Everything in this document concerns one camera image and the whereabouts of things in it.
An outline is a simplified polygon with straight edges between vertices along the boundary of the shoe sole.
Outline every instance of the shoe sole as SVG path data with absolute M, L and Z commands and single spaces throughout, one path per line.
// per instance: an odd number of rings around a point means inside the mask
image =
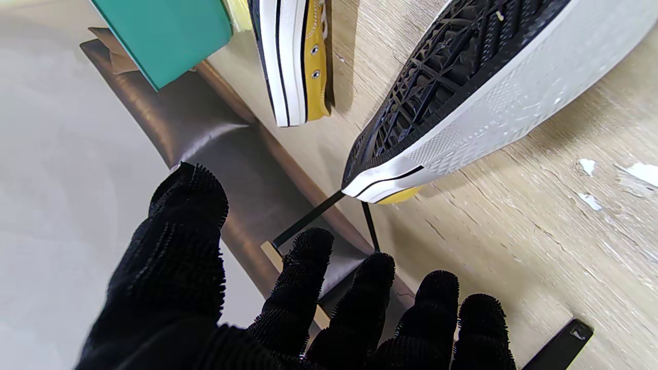
M 308 2 L 257 0 L 259 48 L 268 92 L 279 127 L 306 123 L 303 42 Z
M 471 85 L 477 90 L 441 122 L 394 158 L 358 174 L 343 193 L 378 203 L 522 138 L 619 63 L 657 17 L 655 0 L 569 1 L 509 62 L 499 62 L 499 71 L 479 88 Z M 491 73 L 494 64 L 472 80 Z

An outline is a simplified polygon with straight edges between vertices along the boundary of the black stripe on midsole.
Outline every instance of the black stripe on midsole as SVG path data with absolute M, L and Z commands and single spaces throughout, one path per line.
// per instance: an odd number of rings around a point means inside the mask
M 405 173 L 405 174 L 401 174 L 401 175 L 398 176 L 398 177 L 387 178 L 387 179 L 384 179 L 384 180 L 377 180 L 377 181 L 373 182 L 372 184 L 366 186 L 366 188 L 363 189 L 363 190 L 361 190 L 361 192 L 358 193 L 354 198 L 359 197 L 359 195 L 363 194 L 363 192 L 365 192 L 366 190 L 368 190 L 371 186 L 373 186 L 373 185 L 375 185 L 375 184 L 379 184 L 380 182 L 384 182 L 384 181 L 399 180 L 399 179 L 401 179 L 401 178 L 405 178 L 405 177 L 407 177 L 407 176 L 411 176 L 412 174 L 415 174 L 416 172 L 422 170 L 423 168 L 424 168 L 423 166 L 418 166 L 418 167 L 416 167 L 415 169 L 413 169 L 413 170 L 411 170 L 411 171 L 409 171 L 409 172 L 407 172 L 407 173 Z
M 301 25 L 301 85 L 304 87 L 304 122 L 309 120 L 309 96 L 306 92 L 306 68 L 304 64 L 304 56 L 306 50 L 306 21 L 309 18 L 309 3 L 308 0 L 297 0 L 305 1 L 306 7 L 304 8 L 304 21 Z
M 280 25 L 280 14 L 281 14 L 281 0 L 276 2 L 276 60 L 279 64 L 279 76 L 281 77 L 281 89 L 284 93 L 284 102 L 286 103 L 286 120 L 288 122 L 288 127 L 290 127 L 290 112 L 288 111 L 288 96 L 286 95 L 286 83 L 284 81 L 284 71 L 281 68 L 281 50 L 279 49 L 279 25 Z

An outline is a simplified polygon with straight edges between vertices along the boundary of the black metal bracket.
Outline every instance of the black metal bracket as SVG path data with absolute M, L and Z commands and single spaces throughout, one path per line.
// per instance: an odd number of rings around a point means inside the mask
M 277 236 L 272 245 L 275 249 L 295 236 L 303 228 L 308 226 L 313 220 L 320 217 L 327 209 L 341 200 L 345 194 L 342 191 L 336 192 L 327 200 L 308 212 L 296 223 L 290 226 L 286 231 Z M 377 235 L 374 230 L 372 214 L 368 203 L 361 202 L 363 213 L 366 217 L 372 245 L 375 251 L 379 250 Z M 569 365 L 576 359 L 576 356 L 583 349 L 585 344 L 594 335 L 594 330 L 581 320 L 572 319 L 565 327 L 562 328 L 531 360 L 523 370 L 566 370 Z

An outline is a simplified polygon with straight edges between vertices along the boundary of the wooden floor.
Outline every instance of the wooden floor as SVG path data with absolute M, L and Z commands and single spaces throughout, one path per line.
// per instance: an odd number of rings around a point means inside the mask
M 330 118 L 299 128 L 274 123 L 253 34 L 236 34 L 209 62 L 331 194 L 353 140 L 443 2 L 333 0 L 336 106 Z M 425 274 L 447 269 L 461 279 L 462 297 L 498 297 L 519 367 L 577 316 L 595 336 L 571 369 L 658 369 L 658 189 L 622 170 L 658 165 L 657 66 L 654 28 L 527 137 L 414 199 L 375 205 L 382 249 L 402 279 L 415 289 Z M 581 159 L 596 162 L 591 176 Z M 356 200 L 339 208 L 368 235 Z

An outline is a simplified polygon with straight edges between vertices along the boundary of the black glove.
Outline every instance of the black glove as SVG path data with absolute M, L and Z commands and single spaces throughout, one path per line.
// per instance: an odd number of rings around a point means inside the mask
M 202 167 L 182 163 L 156 190 L 116 268 L 78 369 L 448 369 L 457 322 L 457 277 L 435 271 L 418 289 L 395 338 L 377 350 L 393 259 L 376 253 L 355 275 L 330 326 L 302 358 L 332 235 L 302 232 L 262 313 L 247 329 L 217 327 L 224 302 L 219 230 L 226 196 Z M 505 316 L 492 297 L 460 311 L 454 369 L 514 369 Z

